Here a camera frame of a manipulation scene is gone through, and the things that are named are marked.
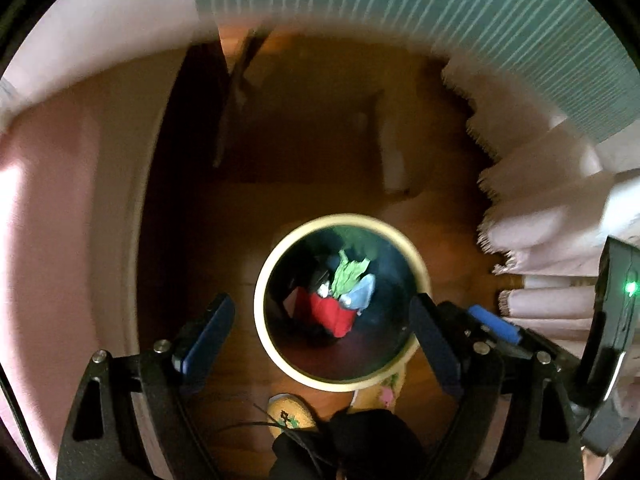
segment curtain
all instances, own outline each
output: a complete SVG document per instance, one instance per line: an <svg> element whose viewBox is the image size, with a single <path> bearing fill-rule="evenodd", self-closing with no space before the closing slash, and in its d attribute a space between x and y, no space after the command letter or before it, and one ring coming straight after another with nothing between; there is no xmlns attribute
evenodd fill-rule
<svg viewBox="0 0 640 480"><path fill-rule="evenodd" d="M506 255L494 272L526 277L500 294L500 312L581 356L607 236L640 241L640 120L596 145L514 75L454 55L442 76L470 102L468 132L495 161L479 177L492 206L478 243ZM625 373L640 374L640 347Z"/></svg>

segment cable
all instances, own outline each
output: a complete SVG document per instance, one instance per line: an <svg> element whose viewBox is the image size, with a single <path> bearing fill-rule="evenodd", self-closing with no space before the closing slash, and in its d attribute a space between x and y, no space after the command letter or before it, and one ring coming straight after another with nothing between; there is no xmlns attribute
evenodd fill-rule
<svg viewBox="0 0 640 480"><path fill-rule="evenodd" d="M49 480L49 475L47 475L44 464L40 459L40 455L38 453L38 450L36 449L36 445L33 441L33 437L31 436L31 432L27 427L27 421L24 420L24 415L22 414L22 410L20 409L20 405L18 404L18 399L15 398L14 390L11 388L11 384L9 384L9 379L4 373L2 364L0 364L0 387L2 388L2 392L4 393L4 397L6 398L7 403L9 404L9 408L11 409L11 413L14 416L15 422L18 425L20 436L22 437L24 445L27 448L27 453L29 454L29 458L31 459L33 468L43 480Z"/></svg>

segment pink wall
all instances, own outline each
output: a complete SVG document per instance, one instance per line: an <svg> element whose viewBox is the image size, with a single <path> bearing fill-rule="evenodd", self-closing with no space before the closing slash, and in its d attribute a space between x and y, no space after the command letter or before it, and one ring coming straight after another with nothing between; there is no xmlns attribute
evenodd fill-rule
<svg viewBox="0 0 640 480"><path fill-rule="evenodd" d="M0 362L52 474L98 346L87 275L99 129L82 99L64 91L0 138Z"/></svg>

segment wooden floor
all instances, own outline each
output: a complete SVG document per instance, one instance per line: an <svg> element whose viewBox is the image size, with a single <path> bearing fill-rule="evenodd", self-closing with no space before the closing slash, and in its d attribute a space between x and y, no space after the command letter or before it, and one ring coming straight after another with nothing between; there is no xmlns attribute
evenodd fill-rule
<svg viewBox="0 0 640 480"><path fill-rule="evenodd" d="M218 431L236 422L262 420L253 403L264 408L272 395L291 392L305 398L320 416L329 417L351 400L350 394L319 392L289 379L271 363L258 339L255 282L271 248L291 228L337 212L389 222L420 251L435 301L493 307L496 292L508 287L510 279L492 276L490 269L498 260L476 245L476 227L489 205L476 179L491 161L465 133L470 114L466 102L442 86L443 62L391 47L305 38L295 39L289 51L262 56L269 69L252 99L269 105L251 112L254 120L243 126L216 171L194 168L211 153L211 130L197 117L203 106L208 106L205 114L215 115L210 103L219 89L214 88L213 76L207 79L206 71L198 68L207 62L206 52L192 53L187 60L162 128L140 247L142 346L158 336L171 336L218 292L228 292L238 307L236 325L206 388L188 401L204 441L229 478L265 478L273 463L267 429ZM284 70L287 56L297 61ZM367 56L374 62L367 62ZM327 59L332 78L321 80ZM385 59L418 69L395 72ZM256 61L259 68L260 56ZM381 81L367 70L386 70L391 78ZM363 79L351 84L348 78L356 72ZM322 93L322 84L338 85L340 90ZM372 116L369 126L363 125L362 114L346 105L366 110L367 95L376 85L384 90L389 84L415 88L420 98L419 113L408 114L414 121L409 134L413 137L400 142L402 150L411 151L412 178L406 193L385 193ZM193 97L194 88L202 90L199 98ZM311 100L306 104L305 93ZM380 120L386 112L379 110L373 117ZM180 150L184 143L190 149ZM440 391L418 351L408 365L396 413L429 446L444 434L454 410L454 402Z"/></svg>

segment red cloth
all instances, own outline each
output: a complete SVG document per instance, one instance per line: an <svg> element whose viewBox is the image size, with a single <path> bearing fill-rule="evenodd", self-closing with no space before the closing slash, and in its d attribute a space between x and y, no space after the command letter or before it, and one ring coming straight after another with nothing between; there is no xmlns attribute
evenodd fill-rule
<svg viewBox="0 0 640 480"><path fill-rule="evenodd" d="M346 336L358 315L356 310L342 308L335 298L321 298L316 293L309 296L311 315L316 322L324 326L334 337Z"/></svg>

